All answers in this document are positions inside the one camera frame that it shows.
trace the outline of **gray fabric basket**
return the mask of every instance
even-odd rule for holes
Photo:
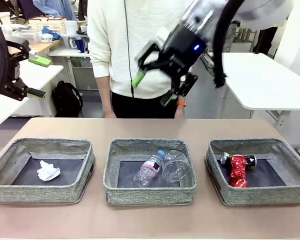
[[[63,162],[60,175],[49,182],[41,181],[37,174],[40,160],[53,161],[55,168],[59,165],[58,161]],[[35,165],[25,171],[31,161]],[[69,176],[69,171],[66,169],[70,161],[77,166],[72,176]],[[0,155],[0,204],[77,203],[92,174],[94,162],[92,143],[87,140],[17,139]],[[23,179],[19,179],[22,173],[24,173]],[[70,180],[71,184],[63,185],[65,181],[63,179]]]
[[[191,171],[178,183],[179,186],[118,187],[122,163],[143,163],[158,150],[165,152],[177,150],[188,159]],[[134,169],[131,172],[132,176],[138,170],[138,168]],[[189,205],[195,195],[197,177],[188,146],[183,141],[173,139],[115,139],[109,146],[103,174],[103,186],[106,201],[110,205]]]
[[[266,159],[285,185],[248,188],[230,186],[217,161],[223,152],[255,155],[257,159]],[[209,144],[206,164],[220,199],[225,205],[300,203],[300,157],[286,142],[272,138],[213,140]]]

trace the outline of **clear plastic cup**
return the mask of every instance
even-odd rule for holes
[[[176,150],[167,153],[162,163],[162,177],[163,179],[174,184],[183,179],[191,170],[186,156]]]

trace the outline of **blue bottle cap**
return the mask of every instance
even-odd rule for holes
[[[162,151],[162,150],[157,151],[156,154],[157,154],[159,157],[161,157],[162,159],[164,159],[165,156],[166,156],[165,152]]]

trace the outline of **plastic bottle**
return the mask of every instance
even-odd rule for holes
[[[137,187],[142,188],[150,184],[152,179],[159,172],[165,156],[165,152],[159,150],[157,151],[156,155],[153,155],[148,161],[144,162],[144,164],[140,167],[140,170],[133,178],[134,183]]]

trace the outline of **hand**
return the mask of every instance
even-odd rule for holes
[[[116,119],[117,116],[115,115],[114,111],[105,111],[104,112],[104,118],[105,119]]]
[[[185,107],[179,105],[176,108],[176,111],[175,111],[175,114],[174,114],[174,119],[185,119],[185,118],[186,118]]]

